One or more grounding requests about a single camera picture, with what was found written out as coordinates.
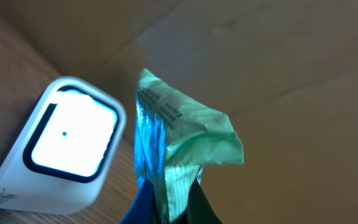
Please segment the logo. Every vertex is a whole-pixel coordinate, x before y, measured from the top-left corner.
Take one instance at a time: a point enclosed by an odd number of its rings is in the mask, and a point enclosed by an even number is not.
[[[19,198],[19,196],[5,193],[5,189],[3,189],[2,192],[0,193],[0,205],[10,201],[11,199],[17,199],[17,198]]]

